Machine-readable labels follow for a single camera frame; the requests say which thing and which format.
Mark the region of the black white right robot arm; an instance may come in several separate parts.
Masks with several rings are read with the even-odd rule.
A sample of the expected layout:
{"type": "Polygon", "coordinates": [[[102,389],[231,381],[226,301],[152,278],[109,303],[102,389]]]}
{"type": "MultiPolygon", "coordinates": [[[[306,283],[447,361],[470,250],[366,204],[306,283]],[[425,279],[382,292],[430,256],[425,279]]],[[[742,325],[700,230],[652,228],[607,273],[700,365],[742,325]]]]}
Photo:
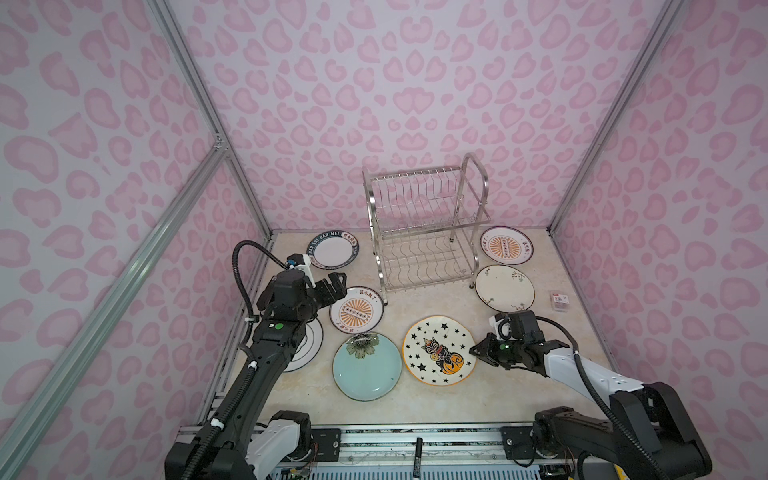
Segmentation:
{"type": "Polygon", "coordinates": [[[536,413],[530,448],[544,458],[571,450],[576,471],[589,457],[620,467],[631,479],[696,479],[713,463],[676,390],[645,383],[585,359],[560,323],[531,310],[498,313],[492,330],[470,348],[476,359],[559,382],[592,401],[599,418],[560,406],[536,413]]]}

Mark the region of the halloween cat star plate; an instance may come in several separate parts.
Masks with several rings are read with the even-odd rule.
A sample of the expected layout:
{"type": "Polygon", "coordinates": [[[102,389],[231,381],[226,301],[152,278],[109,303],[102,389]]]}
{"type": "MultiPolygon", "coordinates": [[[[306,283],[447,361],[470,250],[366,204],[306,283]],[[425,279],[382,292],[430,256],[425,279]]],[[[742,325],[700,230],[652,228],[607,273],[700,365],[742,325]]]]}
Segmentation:
{"type": "Polygon", "coordinates": [[[426,317],[405,334],[402,355],[407,370],[420,382],[438,387],[456,385],[470,377],[477,361],[469,350],[471,332],[444,315],[426,317]]]}

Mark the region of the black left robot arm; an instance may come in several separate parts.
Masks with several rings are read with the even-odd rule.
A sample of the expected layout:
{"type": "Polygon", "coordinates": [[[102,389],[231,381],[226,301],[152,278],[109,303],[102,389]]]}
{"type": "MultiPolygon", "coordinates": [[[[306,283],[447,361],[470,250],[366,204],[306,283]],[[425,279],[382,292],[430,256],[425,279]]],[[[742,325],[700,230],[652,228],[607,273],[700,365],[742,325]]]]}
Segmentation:
{"type": "Polygon", "coordinates": [[[256,302],[261,319],[245,347],[246,364],[193,441],[172,446],[164,462],[167,479],[266,479],[285,457],[311,451],[305,413],[280,411],[266,429],[254,429],[307,324],[346,294],[344,273],[316,282],[299,268],[273,276],[256,302]]]}

